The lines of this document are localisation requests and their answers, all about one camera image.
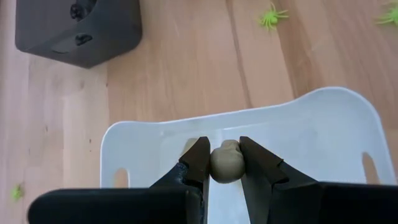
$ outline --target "wood grain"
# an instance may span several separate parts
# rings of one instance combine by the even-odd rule
[[[376,107],[398,172],[398,30],[374,25],[383,2],[274,1],[290,18],[268,32],[257,20],[269,0],[141,1],[139,46],[85,70],[17,51],[16,1],[1,0],[1,220],[26,223],[48,190],[97,187],[101,139],[114,122],[274,105],[330,85]],[[25,197],[13,202],[20,183]]]

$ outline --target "plastic spider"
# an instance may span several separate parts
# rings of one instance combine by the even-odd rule
[[[390,8],[389,12],[377,18],[377,24],[393,23],[398,26],[398,1],[394,2],[395,7]]]
[[[275,5],[273,3],[271,3],[271,9],[269,11],[267,11],[266,13],[264,13],[264,15],[262,15],[259,23],[260,23],[260,25],[266,27],[267,30],[269,30],[270,28],[276,29],[275,25],[278,24],[279,19],[289,18],[289,16],[285,14],[286,12],[287,12],[287,10],[277,12]]]
[[[21,197],[24,196],[24,191],[20,184],[14,187],[14,189],[11,192],[11,196],[14,199],[14,201],[18,201]]]

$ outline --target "white plastic tray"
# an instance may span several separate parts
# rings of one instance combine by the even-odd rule
[[[342,88],[312,91],[294,101],[161,123],[112,125],[101,146],[101,187],[125,168],[130,187],[149,187],[168,172],[190,138],[208,136],[211,148],[249,136],[317,180],[366,183],[362,156],[373,159],[382,184],[396,179],[380,118],[361,95]],[[210,181],[208,223],[249,223],[241,182]]]

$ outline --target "green object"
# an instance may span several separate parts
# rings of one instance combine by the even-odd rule
[[[276,29],[275,26],[278,24],[279,19],[289,18],[289,16],[285,14],[286,12],[287,10],[277,12],[275,5],[271,3],[271,9],[262,15],[259,23],[261,26],[266,27],[267,30]]]
[[[389,9],[387,13],[377,18],[376,24],[395,24],[398,26],[398,2],[395,2],[395,7]]]
[[[11,192],[11,196],[14,199],[14,201],[18,201],[20,198],[24,196],[24,191],[20,184],[14,187],[14,189]]]

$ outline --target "ball of clay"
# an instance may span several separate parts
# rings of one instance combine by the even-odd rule
[[[210,155],[210,175],[221,183],[228,184],[239,180],[244,174],[244,159],[235,140],[225,140],[221,147]]]

